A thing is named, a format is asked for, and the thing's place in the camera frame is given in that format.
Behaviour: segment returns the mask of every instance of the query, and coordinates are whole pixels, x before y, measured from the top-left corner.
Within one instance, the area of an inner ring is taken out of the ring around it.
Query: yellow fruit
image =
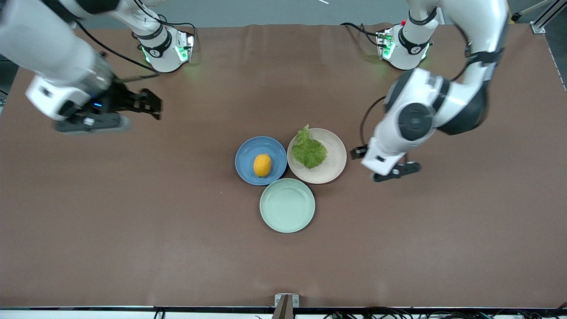
[[[256,156],[254,160],[254,173],[258,175],[258,177],[264,177],[270,173],[270,169],[272,168],[272,159],[270,155],[267,154],[260,154]]]

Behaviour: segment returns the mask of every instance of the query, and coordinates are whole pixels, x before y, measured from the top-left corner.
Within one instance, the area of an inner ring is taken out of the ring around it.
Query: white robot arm
[[[380,55],[399,69],[415,68],[425,57],[443,8],[467,38],[462,83],[420,68],[406,71],[384,101],[386,115],[368,146],[358,148],[375,181],[398,178],[397,163],[436,129],[456,135],[478,127],[486,117],[486,89],[503,51],[507,26],[505,0],[408,0],[409,19],[379,36]]]
[[[144,3],[155,6],[161,1]],[[26,96],[56,121],[56,130],[68,134],[123,131],[128,120],[116,112],[125,110],[160,118],[161,100],[149,90],[139,94],[128,91],[106,60],[76,37],[68,24],[95,14],[109,14],[133,30],[156,71],[172,72],[189,60],[193,37],[158,22],[157,14],[144,3],[7,1],[0,14],[0,53],[36,73]]]

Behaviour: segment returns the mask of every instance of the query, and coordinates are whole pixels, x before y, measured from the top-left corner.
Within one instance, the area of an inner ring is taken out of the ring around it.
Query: lettuce leaf
[[[291,147],[293,158],[308,169],[319,166],[327,157],[327,148],[309,135],[309,125],[300,129]]]

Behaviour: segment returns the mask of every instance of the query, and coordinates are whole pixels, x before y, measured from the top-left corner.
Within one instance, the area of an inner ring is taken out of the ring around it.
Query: light green plate
[[[280,233],[303,229],[315,213],[315,198],[303,182],[282,178],[270,184],[260,198],[262,218]]]

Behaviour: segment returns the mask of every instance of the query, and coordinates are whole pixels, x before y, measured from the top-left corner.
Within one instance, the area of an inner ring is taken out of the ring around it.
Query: plate
[[[318,140],[327,148],[327,157],[321,165],[312,169],[306,168],[303,164],[293,158],[291,148],[295,144],[294,137],[287,148],[287,162],[289,164],[289,168],[295,176],[307,183],[328,183],[341,175],[342,171],[345,169],[345,145],[338,136],[326,129],[310,128],[309,134],[311,135],[311,138]]]
[[[254,160],[260,154],[272,158],[272,169],[264,177],[254,173]],[[234,159],[236,172],[242,179],[252,185],[269,185],[283,176],[287,168],[285,148],[280,142],[268,136],[257,136],[244,142],[236,152]]]
[[[282,178],[266,187],[260,198],[262,218],[277,232],[295,233],[315,214],[315,197],[301,181]]]

